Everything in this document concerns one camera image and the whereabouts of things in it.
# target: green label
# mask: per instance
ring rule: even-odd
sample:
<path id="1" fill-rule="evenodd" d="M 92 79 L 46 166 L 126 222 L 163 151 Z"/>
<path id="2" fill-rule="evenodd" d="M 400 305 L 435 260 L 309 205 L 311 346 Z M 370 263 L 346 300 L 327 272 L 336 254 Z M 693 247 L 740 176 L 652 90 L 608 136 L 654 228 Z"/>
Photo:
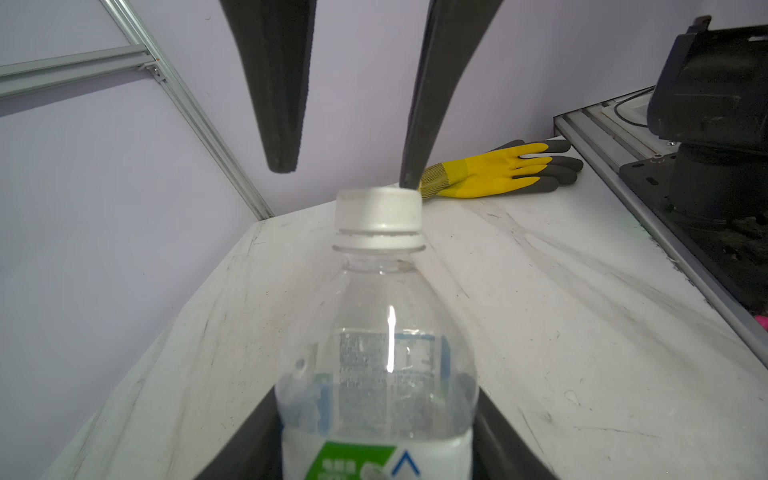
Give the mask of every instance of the green label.
<path id="1" fill-rule="evenodd" d="M 306 480 L 369 480 L 376 478 L 382 475 L 382 469 L 395 448 L 387 445 L 326 442 L 306 474 Z M 368 475 L 361 475 L 363 470 Z"/>

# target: blue logo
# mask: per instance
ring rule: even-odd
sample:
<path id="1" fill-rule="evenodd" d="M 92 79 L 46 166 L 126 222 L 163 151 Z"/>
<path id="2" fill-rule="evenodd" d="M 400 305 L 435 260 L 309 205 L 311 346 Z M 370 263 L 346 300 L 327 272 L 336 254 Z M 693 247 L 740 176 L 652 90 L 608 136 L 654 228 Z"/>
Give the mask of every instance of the blue logo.
<path id="1" fill-rule="evenodd" d="M 397 465 L 395 465 L 395 468 L 392 470 L 392 476 L 394 477 L 397 475 L 397 472 L 400 471 L 400 468 L 408 462 L 408 465 L 411 465 L 411 470 L 413 470 L 413 473 L 416 474 L 417 477 L 422 476 L 421 472 L 419 472 L 419 467 L 416 466 L 416 463 L 413 462 L 413 459 L 411 458 L 411 455 L 408 455 L 408 450 L 406 450 L 402 457 L 400 458 L 399 462 L 397 462 Z"/>

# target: black cable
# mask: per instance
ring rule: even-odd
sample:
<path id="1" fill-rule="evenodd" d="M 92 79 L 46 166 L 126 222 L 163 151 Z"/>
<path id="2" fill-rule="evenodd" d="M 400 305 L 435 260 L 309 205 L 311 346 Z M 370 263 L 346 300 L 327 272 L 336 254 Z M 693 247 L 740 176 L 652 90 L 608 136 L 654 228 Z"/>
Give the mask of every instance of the black cable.
<path id="1" fill-rule="evenodd" d="M 645 94 L 646 94 L 646 93 L 648 93 L 649 91 L 653 91 L 653 90 L 654 90 L 654 88 L 656 88 L 656 85 L 654 85 L 653 87 L 648 87 L 648 88 L 646 88 L 646 89 L 644 89 L 644 90 L 640 90 L 639 92 L 637 92 L 636 94 L 632 95 L 631 97 L 629 97 L 629 98 L 625 98 L 624 100 L 622 100 L 622 101 L 619 101 L 619 102 L 617 102 L 616 104 L 614 104 L 614 113 L 616 114 L 616 116 L 617 116 L 617 117 L 619 117 L 621 120 L 623 120 L 623 121 L 627 122 L 628 124 L 630 124 L 630 125 L 634 125 L 635 127 L 646 127 L 646 128 L 648 128 L 648 126 L 647 126 L 647 125 L 643 125 L 643 124 L 636 124 L 636 123 L 634 123 L 633 121 L 629 121 L 629 120 L 627 120 L 626 118 L 622 117 L 622 116 L 621 116 L 621 114 L 619 113 L 619 110 L 618 110 L 618 108 L 619 108 L 619 105 L 623 104 L 624 102 L 626 102 L 626 101 L 629 101 L 629 100 L 634 100 L 634 99 L 635 99 L 635 98 L 637 98 L 637 97 L 640 97 L 640 96 L 642 96 L 642 95 L 645 95 Z"/>

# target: metal bracket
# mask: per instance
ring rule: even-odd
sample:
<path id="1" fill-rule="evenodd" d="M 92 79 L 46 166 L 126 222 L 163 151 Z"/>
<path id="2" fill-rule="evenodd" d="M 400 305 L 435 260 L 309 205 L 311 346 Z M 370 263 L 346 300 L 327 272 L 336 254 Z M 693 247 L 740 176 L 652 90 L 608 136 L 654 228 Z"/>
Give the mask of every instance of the metal bracket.
<path id="1" fill-rule="evenodd" d="M 163 71 L 157 61 L 148 61 L 142 65 L 139 70 L 142 68 L 146 68 L 152 74 L 154 79 L 157 80 L 157 83 L 162 83 L 163 80 L 165 80 L 165 75 L 163 75 Z"/>

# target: bottle neck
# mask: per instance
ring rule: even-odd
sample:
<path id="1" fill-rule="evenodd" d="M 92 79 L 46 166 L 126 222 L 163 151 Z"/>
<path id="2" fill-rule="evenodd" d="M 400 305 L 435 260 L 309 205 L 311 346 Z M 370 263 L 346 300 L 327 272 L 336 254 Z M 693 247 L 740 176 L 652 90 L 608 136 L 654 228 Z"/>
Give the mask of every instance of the bottle neck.
<path id="1" fill-rule="evenodd" d="M 404 273 L 415 269 L 411 253 L 406 252 L 343 252 L 344 270 L 357 273 Z"/>

